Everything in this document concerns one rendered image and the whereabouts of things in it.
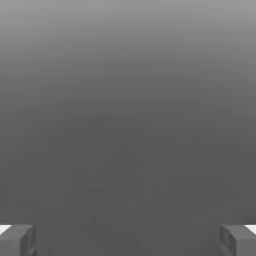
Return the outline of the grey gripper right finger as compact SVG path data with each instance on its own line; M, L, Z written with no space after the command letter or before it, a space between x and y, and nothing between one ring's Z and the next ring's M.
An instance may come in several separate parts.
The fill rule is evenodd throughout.
M256 256L256 224L221 225L220 256Z

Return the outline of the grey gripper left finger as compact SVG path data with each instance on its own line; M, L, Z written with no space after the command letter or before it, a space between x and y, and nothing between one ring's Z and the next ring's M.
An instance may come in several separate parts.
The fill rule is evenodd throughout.
M37 256L33 224L0 224L0 256Z

